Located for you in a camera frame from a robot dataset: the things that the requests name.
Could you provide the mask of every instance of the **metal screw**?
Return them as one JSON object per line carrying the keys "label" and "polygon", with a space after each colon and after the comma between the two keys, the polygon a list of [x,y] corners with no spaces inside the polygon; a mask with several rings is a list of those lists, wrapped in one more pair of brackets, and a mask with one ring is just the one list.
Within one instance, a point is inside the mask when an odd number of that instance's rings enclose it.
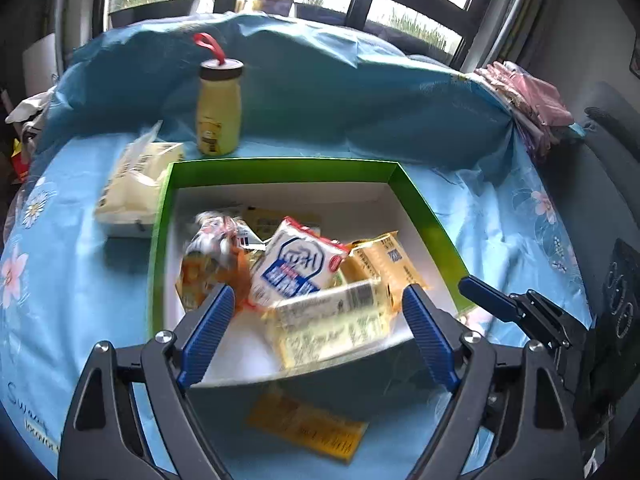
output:
{"label": "metal screw", "polygon": [[478,332],[465,332],[465,335],[462,336],[462,339],[464,339],[467,343],[478,343],[481,339],[482,336],[478,333]]}
{"label": "metal screw", "polygon": [[94,349],[96,349],[98,352],[106,352],[109,349],[109,342],[100,341],[99,343],[95,344]]}
{"label": "metal screw", "polygon": [[156,341],[158,341],[159,343],[168,343],[169,341],[171,341],[171,339],[173,338],[173,334],[171,332],[169,332],[168,330],[161,330],[160,332],[158,332],[156,334]]}
{"label": "metal screw", "polygon": [[532,352],[542,352],[545,349],[545,346],[540,341],[529,341],[527,343],[527,348]]}

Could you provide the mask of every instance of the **floral pattern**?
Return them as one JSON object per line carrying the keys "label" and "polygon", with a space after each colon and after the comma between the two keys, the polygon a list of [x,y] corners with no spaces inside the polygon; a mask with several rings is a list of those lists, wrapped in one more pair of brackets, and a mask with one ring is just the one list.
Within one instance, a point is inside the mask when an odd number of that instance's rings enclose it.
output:
{"label": "floral pattern", "polygon": [[551,266],[554,269],[559,270],[563,274],[566,273],[566,267],[565,267],[564,263],[562,263],[562,262],[558,262],[556,260],[553,260],[553,261],[551,261]]}
{"label": "floral pattern", "polygon": [[556,210],[554,209],[554,206],[546,193],[542,193],[540,191],[532,191],[531,197],[533,200],[538,202],[538,204],[536,205],[536,215],[546,215],[546,221],[548,221],[550,224],[555,224]]}
{"label": "floral pattern", "polygon": [[16,301],[20,300],[20,276],[24,272],[24,266],[27,264],[28,254],[20,254],[18,256],[18,245],[14,245],[14,252],[11,257],[7,258],[2,264],[2,307],[8,308],[12,298]]}
{"label": "floral pattern", "polygon": [[49,199],[49,195],[45,191],[36,193],[24,207],[24,217],[22,218],[22,225],[27,229],[31,228],[38,217],[44,211],[44,206]]}

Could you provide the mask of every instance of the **barcode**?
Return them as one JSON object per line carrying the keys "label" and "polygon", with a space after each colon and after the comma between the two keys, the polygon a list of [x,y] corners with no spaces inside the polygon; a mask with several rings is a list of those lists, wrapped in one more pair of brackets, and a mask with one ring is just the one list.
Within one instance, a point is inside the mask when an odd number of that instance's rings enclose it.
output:
{"label": "barcode", "polygon": [[350,310],[373,305],[373,288],[369,283],[363,283],[347,290]]}
{"label": "barcode", "polygon": [[393,263],[396,263],[396,262],[399,262],[400,260],[402,260],[402,256],[399,253],[398,249],[394,249],[392,251],[389,251],[387,254],[391,258],[391,261]]}

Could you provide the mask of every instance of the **cardboard box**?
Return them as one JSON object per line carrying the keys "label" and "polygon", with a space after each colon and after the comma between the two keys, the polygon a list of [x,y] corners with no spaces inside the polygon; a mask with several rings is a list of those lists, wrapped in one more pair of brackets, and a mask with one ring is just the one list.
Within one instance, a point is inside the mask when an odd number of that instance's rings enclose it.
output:
{"label": "cardboard box", "polygon": [[[177,162],[161,193],[150,256],[150,333],[173,329],[184,315],[175,290],[193,217],[230,205],[253,205],[322,219],[322,236],[344,242],[398,231],[398,240],[431,287],[433,303],[454,316],[472,306],[458,292],[468,272],[443,227],[395,162],[332,158],[227,158]],[[342,364],[412,338],[402,314],[383,342],[313,369],[281,370],[253,312],[232,319],[199,386],[253,383]]]}

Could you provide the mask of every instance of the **yellow card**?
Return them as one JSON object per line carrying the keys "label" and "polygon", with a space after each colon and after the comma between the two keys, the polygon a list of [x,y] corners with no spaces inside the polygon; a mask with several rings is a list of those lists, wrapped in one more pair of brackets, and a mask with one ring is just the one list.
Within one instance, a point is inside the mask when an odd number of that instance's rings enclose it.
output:
{"label": "yellow card", "polygon": [[345,462],[353,458],[368,425],[303,404],[277,388],[271,388],[258,399],[247,423]]}

